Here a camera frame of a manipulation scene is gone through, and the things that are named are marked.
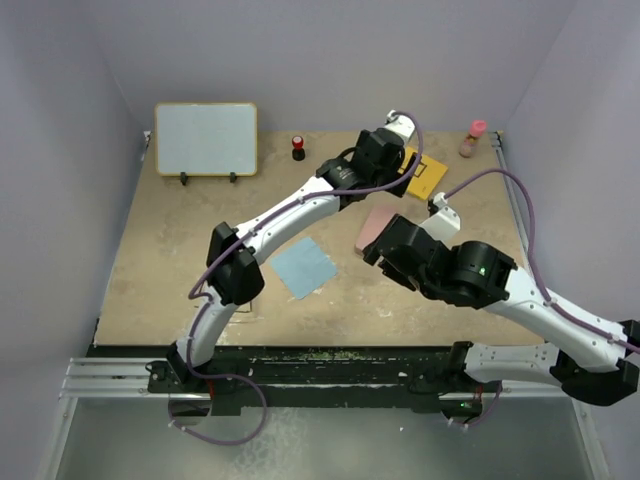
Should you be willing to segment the blue cleaning cloth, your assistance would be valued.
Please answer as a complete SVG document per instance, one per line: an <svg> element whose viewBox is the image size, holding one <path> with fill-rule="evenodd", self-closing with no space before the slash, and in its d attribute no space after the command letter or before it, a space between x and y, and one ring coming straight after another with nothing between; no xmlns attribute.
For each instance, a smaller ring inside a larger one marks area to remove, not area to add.
<svg viewBox="0 0 640 480"><path fill-rule="evenodd" d="M337 268L323 250L305 237L275 255L270 265L296 300L321 288L337 275Z"/></svg>

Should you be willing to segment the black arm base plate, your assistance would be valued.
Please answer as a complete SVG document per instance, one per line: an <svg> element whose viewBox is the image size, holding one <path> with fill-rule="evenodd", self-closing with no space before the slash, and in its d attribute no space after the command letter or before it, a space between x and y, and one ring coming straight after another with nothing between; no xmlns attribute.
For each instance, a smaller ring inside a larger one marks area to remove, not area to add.
<svg viewBox="0 0 640 480"><path fill-rule="evenodd" d="M239 346L216 348L200 376L170 366L169 346L95 346L90 358L141 361L148 392L210 400L217 416L245 407L400 408L471 417L481 397L500 391L463 371L468 343L432 346Z"/></svg>

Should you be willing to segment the pink glasses case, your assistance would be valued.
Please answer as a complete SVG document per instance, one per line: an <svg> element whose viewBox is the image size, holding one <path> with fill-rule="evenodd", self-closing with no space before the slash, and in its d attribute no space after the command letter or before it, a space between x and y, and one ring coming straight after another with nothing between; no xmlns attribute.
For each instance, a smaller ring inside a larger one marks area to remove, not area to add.
<svg viewBox="0 0 640 480"><path fill-rule="evenodd" d="M364 255L364 249L377 239L397 213L397 209L391 206L377 205L372 208L355 242L354 249L358 256Z"/></svg>

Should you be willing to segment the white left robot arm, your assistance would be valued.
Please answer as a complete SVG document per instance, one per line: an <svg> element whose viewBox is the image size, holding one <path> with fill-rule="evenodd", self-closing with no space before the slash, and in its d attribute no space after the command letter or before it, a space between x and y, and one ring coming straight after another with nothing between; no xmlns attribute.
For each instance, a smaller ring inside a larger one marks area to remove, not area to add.
<svg viewBox="0 0 640 480"><path fill-rule="evenodd" d="M171 381L184 392L202 387L206 365L229 320L265 286L261 265L284 243L316 222L368 195L402 193L399 169L412 135L389 126L360 132L356 144L325 161L301 188L256 218L235 227L226 222L212 231L207 269L189 291L202 304L188 333L170 347Z"/></svg>

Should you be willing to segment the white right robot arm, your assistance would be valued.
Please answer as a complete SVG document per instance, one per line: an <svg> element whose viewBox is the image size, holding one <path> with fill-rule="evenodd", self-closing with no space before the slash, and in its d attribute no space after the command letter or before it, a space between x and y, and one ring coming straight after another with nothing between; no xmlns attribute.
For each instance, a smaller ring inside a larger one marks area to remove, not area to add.
<svg viewBox="0 0 640 480"><path fill-rule="evenodd" d="M560 298L543 295L513 258L484 242L447 247L396 215L364 248L363 259L429 300L501 316L542 338L529 346L459 343L463 356L444 369L456 391L477 382L532 382L611 406L638 389L639 368L628 359L639 344L638 322L611 322L572 303L562 306Z"/></svg>

